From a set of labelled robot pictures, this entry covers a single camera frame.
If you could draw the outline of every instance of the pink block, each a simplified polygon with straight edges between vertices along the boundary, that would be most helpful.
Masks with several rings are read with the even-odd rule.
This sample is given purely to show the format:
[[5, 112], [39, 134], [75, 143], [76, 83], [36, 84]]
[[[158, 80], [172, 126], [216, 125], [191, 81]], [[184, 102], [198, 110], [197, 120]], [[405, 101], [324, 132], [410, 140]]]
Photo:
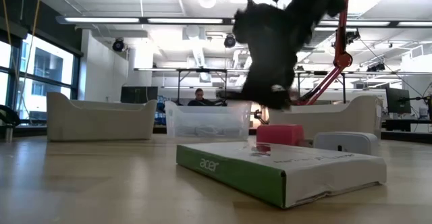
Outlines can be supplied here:
[[260, 125], [256, 129], [256, 142], [300, 146], [304, 140], [301, 125]]

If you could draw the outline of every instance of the cable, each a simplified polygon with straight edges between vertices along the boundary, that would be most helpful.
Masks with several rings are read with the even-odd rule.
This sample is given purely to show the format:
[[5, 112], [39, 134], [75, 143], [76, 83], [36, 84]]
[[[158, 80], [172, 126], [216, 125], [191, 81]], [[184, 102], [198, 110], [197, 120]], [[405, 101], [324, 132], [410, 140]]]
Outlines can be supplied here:
[[[29, 56], [28, 56], [27, 62], [26, 62], [26, 71], [24, 72], [24, 81], [22, 83], [22, 92], [21, 92], [20, 102], [18, 103], [18, 110], [20, 110], [20, 108], [21, 108], [21, 103], [24, 103], [24, 105], [25, 105], [23, 92], [24, 92], [24, 89], [26, 88], [26, 79], [27, 79], [27, 75], [28, 75], [28, 64], [30, 62], [30, 56], [32, 54], [33, 40], [34, 40], [34, 35], [36, 34], [36, 25], [38, 23], [38, 14], [39, 14], [40, 4], [41, 4], [41, 0], [37, 0], [36, 11], [34, 13], [34, 20], [33, 20], [32, 40], [30, 41], [30, 53], [29, 53]], [[24, 106], [24, 108], [25, 108], [27, 114], [29, 114], [27, 107]]]
[[[7, 15], [7, 6], [6, 6], [6, 0], [3, 0], [3, 10], [4, 10], [4, 14], [5, 14], [5, 22], [6, 22], [6, 30], [7, 30], [7, 39], [9, 41], [9, 45], [12, 48], [12, 39], [11, 39], [11, 31], [10, 31], [10, 27], [9, 27], [9, 17]], [[19, 72], [18, 72], [18, 65], [15, 61], [14, 55], [12, 54], [12, 50], [11, 50], [11, 59], [12, 59], [12, 64], [13, 64], [13, 68], [14, 68], [14, 72], [15, 72], [15, 79], [16, 79], [16, 85], [19, 87], [20, 85], [20, 76], [19, 76]], [[20, 106], [18, 107], [18, 110], [20, 110], [21, 107], [21, 100], [23, 98], [23, 92], [21, 92], [21, 97], [20, 97]], [[26, 103], [23, 103], [24, 109], [26, 110], [27, 115], [29, 115], [30, 113], [28, 112]]]
[[414, 132], [413, 133], [415, 133], [416, 132], [416, 130], [417, 130], [417, 127], [419, 126], [418, 124], [418, 122], [419, 122], [419, 120], [420, 120], [420, 113], [419, 114], [417, 114], [417, 111], [411, 106], [411, 109], [414, 111], [414, 114], [416, 115], [416, 117], [417, 117], [417, 125], [416, 125], [416, 128], [414, 129]]
[[366, 45], [366, 43], [361, 39], [361, 38], [359, 38], [359, 40], [365, 45], [365, 47], [374, 55], [374, 56], [376, 56], [376, 58], [378, 58], [379, 60], [380, 60], [380, 62], [388, 69], [388, 70], [390, 70], [393, 74], [395, 74], [399, 79], [401, 79], [401, 81], [403, 81], [403, 82], [405, 82], [405, 84], [407, 85], [407, 86], [409, 86], [411, 89], [413, 89], [413, 91], [415, 91], [415, 92], [417, 92], [418, 93], [418, 95], [420, 95], [420, 96], [422, 96], [422, 94], [421, 93], [419, 93], [417, 90], [415, 90], [411, 85], [409, 85], [409, 83], [407, 83], [401, 76], [399, 76], [394, 70], [392, 70], [386, 63], [384, 63], [384, 60], [383, 59], [381, 59], [381, 58], [379, 58], [379, 56], [377, 55], [377, 54], [375, 54], [373, 51], [372, 51], [372, 49], [369, 47], [369, 46], [367, 46]]

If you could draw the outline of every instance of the black cloth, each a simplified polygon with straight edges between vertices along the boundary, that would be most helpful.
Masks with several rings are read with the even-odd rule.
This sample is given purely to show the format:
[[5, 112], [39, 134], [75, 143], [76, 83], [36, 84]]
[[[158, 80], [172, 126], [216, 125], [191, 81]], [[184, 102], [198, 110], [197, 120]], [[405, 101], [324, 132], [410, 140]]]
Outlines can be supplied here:
[[215, 103], [207, 99], [194, 99], [188, 103], [188, 106], [215, 106]]

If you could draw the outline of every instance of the fluorescent light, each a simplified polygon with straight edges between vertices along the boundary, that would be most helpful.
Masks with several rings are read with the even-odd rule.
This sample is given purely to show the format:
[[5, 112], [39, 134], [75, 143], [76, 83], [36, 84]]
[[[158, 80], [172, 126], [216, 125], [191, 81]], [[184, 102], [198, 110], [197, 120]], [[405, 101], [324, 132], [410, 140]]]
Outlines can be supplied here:
[[389, 26], [390, 22], [347, 21], [347, 26]]
[[[179, 86], [161, 86], [161, 88], [166, 89], [178, 89]], [[180, 89], [194, 89], [194, 88], [202, 88], [202, 89], [225, 89], [224, 86], [216, 87], [216, 86], [180, 86]], [[227, 89], [242, 89], [239, 86], [228, 86]]]
[[249, 72], [248, 69], [227, 69], [227, 72]]
[[161, 88], [166, 88], [166, 89], [192, 89], [194, 88], [193, 86], [161, 86]]
[[[380, 22], [380, 21], [347, 21], [347, 26], [388, 26], [390, 22]], [[321, 21], [320, 26], [339, 26], [339, 21]]]
[[[315, 31], [317, 32], [335, 32], [338, 29], [338, 27], [317, 27], [315, 28]], [[356, 28], [346, 28], [346, 32], [356, 32], [357, 29]]]
[[75, 23], [139, 23], [139, 18], [65, 18], [66, 22]]
[[141, 72], [176, 72], [176, 69], [168, 69], [168, 68], [138, 68], [135, 69]]
[[149, 23], [161, 24], [222, 24], [222, 19], [203, 19], [203, 18], [149, 18]]
[[432, 26], [432, 22], [400, 22], [398, 26]]

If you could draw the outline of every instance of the wooden table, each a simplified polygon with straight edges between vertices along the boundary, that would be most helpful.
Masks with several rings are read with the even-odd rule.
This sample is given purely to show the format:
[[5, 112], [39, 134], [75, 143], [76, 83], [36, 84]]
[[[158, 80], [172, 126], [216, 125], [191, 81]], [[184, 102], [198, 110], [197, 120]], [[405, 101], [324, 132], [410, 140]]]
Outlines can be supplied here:
[[432, 146], [382, 142], [387, 185], [283, 211], [176, 165], [206, 141], [0, 143], [0, 223], [432, 223]]

